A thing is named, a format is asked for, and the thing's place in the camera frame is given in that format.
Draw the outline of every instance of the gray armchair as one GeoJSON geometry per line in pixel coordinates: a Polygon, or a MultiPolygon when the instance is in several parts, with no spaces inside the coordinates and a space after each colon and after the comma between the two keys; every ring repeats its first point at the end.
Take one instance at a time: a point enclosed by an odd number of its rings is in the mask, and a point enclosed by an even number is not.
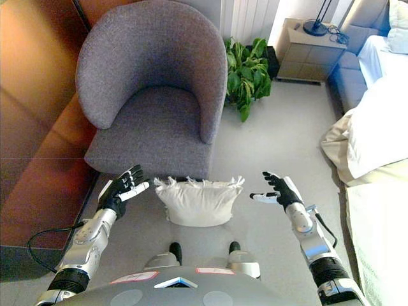
{"type": "Polygon", "coordinates": [[[97,171],[207,178],[226,92],[215,26],[194,8],[142,1],[109,11],[80,52],[76,87],[97,127],[85,160],[97,171]]]}

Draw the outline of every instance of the white pillow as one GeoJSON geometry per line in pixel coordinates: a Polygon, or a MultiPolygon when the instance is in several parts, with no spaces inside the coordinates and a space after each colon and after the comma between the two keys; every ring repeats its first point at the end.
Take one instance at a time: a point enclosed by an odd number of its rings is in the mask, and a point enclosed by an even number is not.
{"type": "Polygon", "coordinates": [[[364,93],[347,131],[347,163],[358,177],[408,158],[408,99],[404,78],[384,76],[364,93]]]}
{"type": "Polygon", "coordinates": [[[232,217],[232,205],[242,191],[245,180],[238,177],[230,182],[196,182],[187,177],[187,182],[169,183],[155,178],[156,193],[166,204],[168,219],[184,226],[216,226],[228,222],[232,217]]]}
{"type": "Polygon", "coordinates": [[[408,3],[390,0],[388,46],[391,52],[408,54],[408,3]]]}

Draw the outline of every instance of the chair backrest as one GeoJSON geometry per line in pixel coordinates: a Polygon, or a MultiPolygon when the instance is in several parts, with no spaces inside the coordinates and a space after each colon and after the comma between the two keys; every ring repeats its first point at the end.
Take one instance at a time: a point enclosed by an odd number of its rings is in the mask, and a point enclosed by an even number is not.
{"type": "Polygon", "coordinates": [[[153,0],[110,10],[89,33],[76,75],[84,114],[97,128],[109,128],[140,89],[170,85],[196,96],[201,139],[215,138],[226,91],[225,47],[217,28],[186,4],[153,0]]]}
{"type": "Polygon", "coordinates": [[[358,54],[371,35],[390,31],[388,0],[355,0],[342,30],[350,36],[348,51],[358,54]]]}

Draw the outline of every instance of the floor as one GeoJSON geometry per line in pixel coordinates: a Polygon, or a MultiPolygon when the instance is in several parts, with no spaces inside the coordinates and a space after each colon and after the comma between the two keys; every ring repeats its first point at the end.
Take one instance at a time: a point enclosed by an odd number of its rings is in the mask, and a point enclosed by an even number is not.
{"type": "MultiPolygon", "coordinates": [[[[337,252],[350,272],[338,183],[319,148],[336,116],[324,85],[287,82],[273,82],[271,96],[253,104],[244,124],[234,110],[225,108],[210,179],[230,180],[238,175],[245,178],[231,221],[213,228],[174,225],[166,221],[163,205],[149,189],[130,200],[127,214],[115,223],[89,288],[139,271],[150,257],[167,251],[172,241],[182,245],[185,265],[225,266],[228,246],[238,240],[259,260],[266,286],[298,305],[320,305],[283,209],[252,201],[249,194],[269,190],[262,171],[289,175],[306,205],[317,205],[326,224],[338,235],[337,252]]],[[[84,217],[93,214],[96,196],[106,180],[106,176],[100,176],[84,217]]],[[[40,279],[0,284],[1,306],[33,305],[52,278],[48,274],[40,279]]]]}

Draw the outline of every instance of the white bedsheet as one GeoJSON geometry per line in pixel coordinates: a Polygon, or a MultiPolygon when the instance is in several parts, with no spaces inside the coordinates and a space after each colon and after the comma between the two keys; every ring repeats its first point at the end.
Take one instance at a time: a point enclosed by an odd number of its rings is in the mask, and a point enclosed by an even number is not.
{"type": "Polygon", "coordinates": [[[358,55],[358,60],[368,88],[386,75],[407,77],[408,55],[391,53],[387,37],[378,35],[368,37],[358,55]]]}
{"type": "Polygon", "coordinates": [[[347,188],[361,286],[372,306],[407,305],[408,182],[347,188]]]}

